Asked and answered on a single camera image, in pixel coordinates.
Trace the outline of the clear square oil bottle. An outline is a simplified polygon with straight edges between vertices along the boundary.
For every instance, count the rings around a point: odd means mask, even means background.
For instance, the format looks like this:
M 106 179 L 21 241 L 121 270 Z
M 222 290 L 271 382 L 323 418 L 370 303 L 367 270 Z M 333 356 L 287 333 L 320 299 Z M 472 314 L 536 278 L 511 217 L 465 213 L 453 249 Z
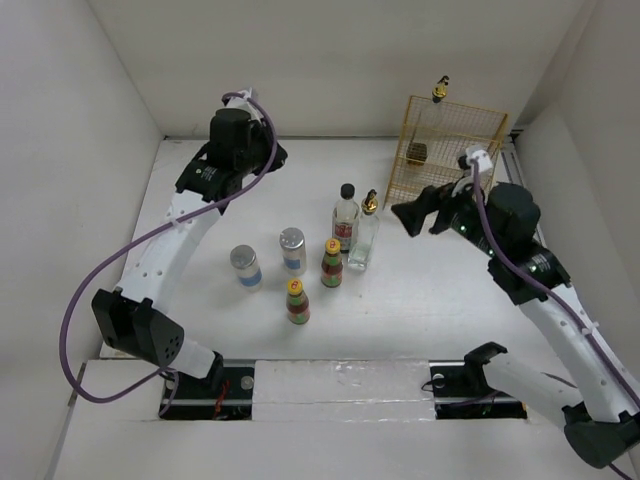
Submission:
M 361 203 L 357 235 L 348 255 L 349 266 L 360 271 L 367 269 L 373 255 L 379 225 L 377 192 L 371 189 Z

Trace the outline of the dark liquid square bottle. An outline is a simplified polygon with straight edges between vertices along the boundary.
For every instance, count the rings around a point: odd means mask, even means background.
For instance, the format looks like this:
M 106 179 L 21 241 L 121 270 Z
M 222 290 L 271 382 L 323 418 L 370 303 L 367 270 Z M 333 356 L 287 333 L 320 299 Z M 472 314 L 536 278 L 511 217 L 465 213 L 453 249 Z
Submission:
M 406 150 L 407 163 L 421 166 L 426 163 L 429 149 L 433 146 L 436 132 L 443 119 L 443 100 L 447 96 L 450 77 L 443 75 L 431 92 L 431 99 L 423 103 L 418 110 L 418 117 Z

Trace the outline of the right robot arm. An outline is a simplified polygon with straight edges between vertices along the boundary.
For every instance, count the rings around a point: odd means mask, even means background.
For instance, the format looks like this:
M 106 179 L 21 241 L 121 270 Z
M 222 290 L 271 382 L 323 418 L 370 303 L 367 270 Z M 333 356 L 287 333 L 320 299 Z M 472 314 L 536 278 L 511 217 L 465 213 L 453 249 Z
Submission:
M 391 210 L 412 237 L 434 214 L 431 234 L 452 230 L 486 254 L 494 283 L 532 321 L 573 380 L 567 387 L 487 342 L 468 352 L 459 369 L 457 383 L 467 397 L 504 393 L 524 402 L 596 469 L 612 467 L 638 446 L 639 383 L 583 312 L 566 269 L 535 240 L 540 209 L 528 190 L 500 183 L 484 193 L 459 181 L 428 186 Z

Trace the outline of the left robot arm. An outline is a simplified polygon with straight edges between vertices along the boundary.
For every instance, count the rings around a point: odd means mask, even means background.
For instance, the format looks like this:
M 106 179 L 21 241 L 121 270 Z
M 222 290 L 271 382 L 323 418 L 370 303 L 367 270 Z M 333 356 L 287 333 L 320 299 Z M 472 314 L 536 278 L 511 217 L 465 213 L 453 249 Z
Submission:
M 224 214 L 249 175 L 279 168 L 285 151 L 252 106 L 226 106 L 210 122 L 208 142 L 187 164 L 166 211 L 166 229 L 154 236 L 113 290 L 100 289 L 91 307 L 104 343 L 160 368 L 188 375 L 201 396 L 222 387 L 221 357 L 187 338 L 168 316 L 171 297 L 200 241 Z

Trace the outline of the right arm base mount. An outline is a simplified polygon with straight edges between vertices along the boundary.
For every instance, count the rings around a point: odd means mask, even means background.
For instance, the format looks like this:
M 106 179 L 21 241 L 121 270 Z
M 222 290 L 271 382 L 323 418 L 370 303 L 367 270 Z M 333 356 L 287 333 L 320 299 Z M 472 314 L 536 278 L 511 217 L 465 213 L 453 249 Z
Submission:
M 430 378 L 421 390 L 433 397 L 437 420 L 521 419 L 528 414 L 522 402 L 490 387 L 483 367 L 507 349 L 495 342 L 485 343 L 462 360 L 429 362 Z

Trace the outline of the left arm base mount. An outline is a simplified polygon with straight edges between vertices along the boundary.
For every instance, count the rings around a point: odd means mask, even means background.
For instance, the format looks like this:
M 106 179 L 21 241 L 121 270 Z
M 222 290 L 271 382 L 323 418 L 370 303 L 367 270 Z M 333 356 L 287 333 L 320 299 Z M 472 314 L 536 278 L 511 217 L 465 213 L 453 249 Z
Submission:
M 255 360 L 225 361 L 221 380 L 213 391 L 182 373 L 178 385 L 172 375 L 162 374 L 164 385 L 159 418 L 169 421 L 251 420 L 255 366 Z

